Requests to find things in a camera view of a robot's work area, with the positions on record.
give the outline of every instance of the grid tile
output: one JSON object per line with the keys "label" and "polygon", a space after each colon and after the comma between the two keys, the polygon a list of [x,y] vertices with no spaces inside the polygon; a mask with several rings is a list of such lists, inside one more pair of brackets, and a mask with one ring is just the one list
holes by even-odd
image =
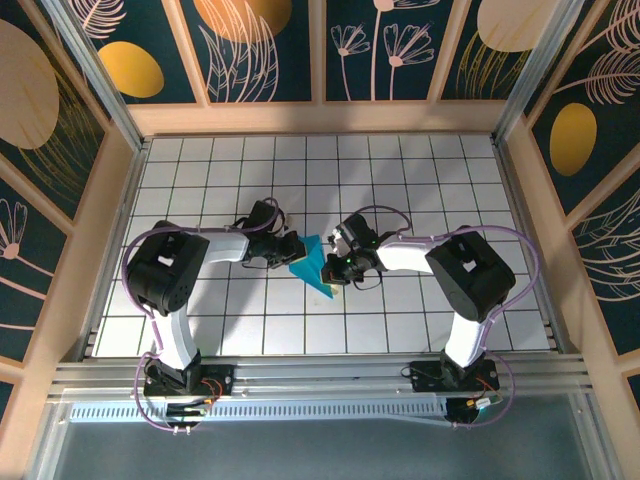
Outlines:
{"label": "grid tile", "polygon": [[[182,226],[231,225],[272,194],[290,228],[321,236],[325,255],[333,228],[374,198],[407,212],[418,236],[480,221],[514,226],[486,136],[156,139],[141,184],[123,245],[165,218]],[[404,226],[389,212],[363,216],[379,232]],[[520,243],[503,233],[486,236],[516,272],[513,298],[529,281]],[[448,339],[453,312],[430,275],[386,272],[381,285],[375,275],[360,285],[371,290],[349,285],[330,299],[287,267],[267,271],[261,259],[250,266],[257,268],[201,268],[188,315],[204,355],[416,353],[437,351]],[[113,278],[96,354],[140,355],[153,347],[150,323],[129,303],[119,269]],[[488,346],[548,349],[544,325],[531,292],[495,324]],[[120,345],[125,335],[130,344]]]}

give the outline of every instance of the flower illustration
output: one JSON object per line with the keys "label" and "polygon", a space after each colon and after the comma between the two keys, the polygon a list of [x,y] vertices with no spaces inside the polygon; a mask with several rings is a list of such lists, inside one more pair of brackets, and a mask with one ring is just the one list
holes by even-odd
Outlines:
{"label": "flower illustration", "polygon": [[389,56],[389,65],[391,65],[389,100],[393,100],[393,80],[396,68],[433,60],[434,49],[427,48],[430,43],[429,25],[422,28],[408,25],[400,36],[398,36],[398,24],[394,23],[384,28],[384,46]]}
{"label": "flower illustration", "polygon": [[408,10],[410,8],[431,7],[440,3],[440,0],[373,0],[373,4],[380,12],[391,10]]}
{"label": "flower illustration", "polygon": [[367,35],[362,29],[362,25],[359,25],[358,27],[349,25],[344,28],[344,31],[340,25],[331,27],[331,38],[333,38],[333,44],[338,50],[340,62],[342,63],[342,81],[344,82],[344,91],[347,94],[347,100],[351,101],[351,93],[349,92],[349,84],[347,83],[347,72],[344,65],[344,57],[368,52],[371,49],[371,43],[365,41]]}
{"label": "flower illustration", "polygon": [[[18,260],[19,262],[22,262],[26,266],[40,273],[48,275],[49,277],[53,277],[53,273],[31,263],[30,261],[20,256],[20,243],[22,242],[25,228],[27,226],[27,214],[27,207],[22,203],[16,202],[12,210],[9,206],[9,202],[6,199],[0,199],[0,263],[2,261]],[[8,278],[0,277],[0,283],[40,300],[44,300],[46,298],[45,294],[32,290],[19,283],[13,282]],[[19,327],[5,324],[0,324],[0,327],[12,328],[17,330],[33,329],[32,327]]]}

